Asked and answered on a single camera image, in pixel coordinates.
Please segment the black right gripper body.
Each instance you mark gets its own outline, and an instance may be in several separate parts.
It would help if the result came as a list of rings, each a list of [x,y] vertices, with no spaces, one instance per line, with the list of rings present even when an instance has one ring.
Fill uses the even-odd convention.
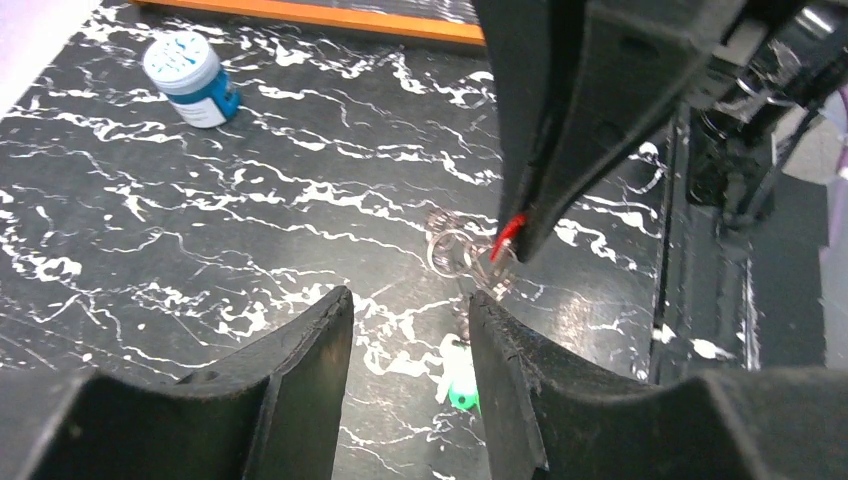
[[[689,201],[716,208],[721,226],[765,217],[779,175],[846,81],[846,2],[800,2],[717,101],[694,114]]]

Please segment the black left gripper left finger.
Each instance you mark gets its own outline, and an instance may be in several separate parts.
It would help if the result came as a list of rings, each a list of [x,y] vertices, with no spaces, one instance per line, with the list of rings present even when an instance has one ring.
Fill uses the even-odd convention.
[[[338,286],[171,384],[100,369],[1,377],[5,479],[328,479],[354,302]]]

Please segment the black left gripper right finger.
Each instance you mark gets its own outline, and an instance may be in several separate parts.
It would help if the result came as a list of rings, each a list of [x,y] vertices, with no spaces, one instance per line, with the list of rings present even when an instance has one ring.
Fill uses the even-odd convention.
[[[618,375],[487,293],[469,326],[495,479],[843,479],[847,375],[706,370],[669,386]]]

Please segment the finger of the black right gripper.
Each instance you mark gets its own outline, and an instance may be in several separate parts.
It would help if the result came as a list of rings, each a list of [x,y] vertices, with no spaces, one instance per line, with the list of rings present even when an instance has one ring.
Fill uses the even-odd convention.
[[[475,1],[494,76],[502,186],[498,229],[535,201],[574,89],[585,1]]]
[[[555,1],[549,71],[516,255],[667,119],[736,23],[742,1]]]

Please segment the green tagged key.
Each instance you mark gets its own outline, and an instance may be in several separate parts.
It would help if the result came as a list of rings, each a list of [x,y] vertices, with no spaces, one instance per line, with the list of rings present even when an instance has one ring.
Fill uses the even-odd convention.
[[[471,348],[456,334],[447,334],[439,345],[443,374],[437,383],[435,399],[448,400],[452,407],[469,411],[479,403]]]

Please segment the red tagged key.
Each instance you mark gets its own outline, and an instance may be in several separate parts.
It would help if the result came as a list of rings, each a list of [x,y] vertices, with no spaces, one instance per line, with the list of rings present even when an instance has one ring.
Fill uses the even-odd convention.
[[[512,249],[512,244],[527,222],[525,213],[516,214],[501,230],[493,242],[490,261],[493,265],[503,260]]]

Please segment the round metal key organizer disc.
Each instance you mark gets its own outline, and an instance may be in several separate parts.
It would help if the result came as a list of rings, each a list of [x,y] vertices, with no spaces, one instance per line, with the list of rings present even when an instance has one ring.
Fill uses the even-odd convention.
[[[442,208],[429,212],[425,227],[426,261],[436,275],[457,283],[460,299],[452,312],[459,342],[470,343],[468,305],[472,294],[486,292],[503,299],[515,283],[512,267],[517,263],[509,240],[496,244],[473,217]]]

